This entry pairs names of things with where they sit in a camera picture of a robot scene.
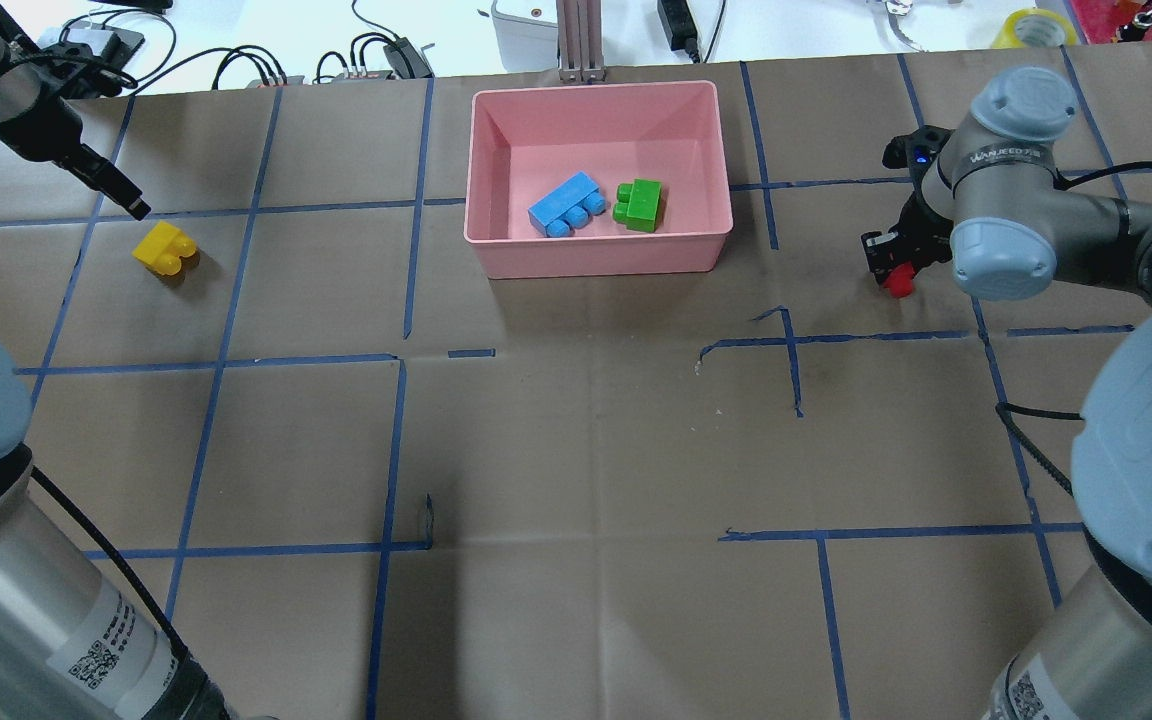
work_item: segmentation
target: red object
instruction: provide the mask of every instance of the red object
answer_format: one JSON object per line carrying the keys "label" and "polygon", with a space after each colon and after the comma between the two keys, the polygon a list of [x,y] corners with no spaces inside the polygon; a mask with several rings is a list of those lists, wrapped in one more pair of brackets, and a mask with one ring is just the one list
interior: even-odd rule
{"label": "red object", "polygon": [[[1074,14],[1078,15],[1083,33],[1092,45],[1111,41],[1115,29],[1132,22],[1135,14],[1140,10],[1152,9],[1152,5],[1147,8],[1137,3],[1119,5],[1116,0],[1070,0],[1070,5],[1074,6]],[[1152,28],[1144,38],[1152,40]]]}
{"label": "red object", "polygon": [[892,293],[892,297],[895,300],[914,295],[914,264],[901,263],[896,265],[892,274],[887,275],[886,281],[882,281],[882,287],[887,288],[887,291]]}

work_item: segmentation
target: green toy block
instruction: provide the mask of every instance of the green toy block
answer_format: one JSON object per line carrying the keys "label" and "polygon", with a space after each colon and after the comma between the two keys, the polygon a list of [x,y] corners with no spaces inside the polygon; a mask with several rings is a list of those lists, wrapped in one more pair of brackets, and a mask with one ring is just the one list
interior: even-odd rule
{"label": "green toy block", "polygon": [[636,179],[616,188],[612,219],[631,232],[654,232],[660,213],[660,181]]}

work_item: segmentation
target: white floor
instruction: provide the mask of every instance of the white floor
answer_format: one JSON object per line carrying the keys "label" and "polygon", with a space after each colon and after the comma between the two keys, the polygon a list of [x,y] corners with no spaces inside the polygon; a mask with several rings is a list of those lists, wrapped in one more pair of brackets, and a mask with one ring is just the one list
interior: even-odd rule
{"label": "white floor", "polygon": [[[1,0],[29,33],[37,37],[66,18],[114,5],[88,0]],[[718,17],[719,0],[690,0],[700,32],[702,50],[708,50]],[[927,50],[978,50],[988,47],[1007,15],[1033,8],[1036,0],[915,0],[914,13],[902,20],[904,31]],[[1039,0],[1061,9],[1061,0]],[[879,0],[732,0],[727,3],[722,32],[712,61],[763,60],[901,53],[901,44],[887,28]],[[359,0],[358,12],[410,37],[426,51],[438,76],[475,76],[503,73],[490,10],[492,0]],[[175,58],[198,50],[234,44],[259,44],[273,50],[289,74],[312,76],[314,65],[328,50],[347,51],[348,41],[367,29],[349,12],[349,0],[177,0],[168,18],[177,26]],[[153,18],[127,15],[115,24],[147,37],[146,46],[129,65],[141,76],[156,67],[168,48],[169,33]],[[607,65],[687,63],[682,53],[670,53],[657,17],[655,0],[605,0],[602,3],[604,55]],[[219,56],[200,59],[156,83],[149,92],[184,92],[210,88]],[[221,88],[242,88],[253,78],[243,65],[234,68]]]}

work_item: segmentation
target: toy block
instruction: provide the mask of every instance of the toy block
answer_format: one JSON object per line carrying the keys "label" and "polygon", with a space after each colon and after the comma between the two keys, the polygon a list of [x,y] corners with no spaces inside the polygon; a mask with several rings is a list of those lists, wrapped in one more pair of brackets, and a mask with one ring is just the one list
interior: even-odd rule
{"label": "toy block", "polygon": [[197,251],[195,242],[179,227],[160,220],[132,250],[132,258],[157,274],[174,275],[180,272],[180,259],[189,258]]}
{"label": "toy block", "polygon": [[589,225],[590,215],[604,210],[607,200],[598,191],[598,183],[585,173],[576,173],[528,209],[526,218],[545,237],[567,237],[573,229]]}
{"label": "toy block", "polygon": [[660,181],[636,179],[616,188],[612,219],[631,232],[654,232],[660,213]]}

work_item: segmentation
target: power adapter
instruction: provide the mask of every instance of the power adapter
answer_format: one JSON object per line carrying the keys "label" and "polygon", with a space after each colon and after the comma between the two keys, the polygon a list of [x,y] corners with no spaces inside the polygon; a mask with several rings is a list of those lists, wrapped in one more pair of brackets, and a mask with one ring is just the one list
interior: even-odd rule
{"label": "power adapter", "polygon": [[692,63],[700,61],[700,46],[696,40],[696,20],[687,0],[657,0],[660,26],[669,38],[669,50],[684,50]]}
{"label": "power adapter", "polygon": [[406,37],[399,37],[393,45],[385,44],[385,59],[389,60],[389,68],[393,68],[394,74],[402,79],[434,77],[434,70],[429,69],[429,63],[420,51],[414,47],[412,41],[407,40]]}

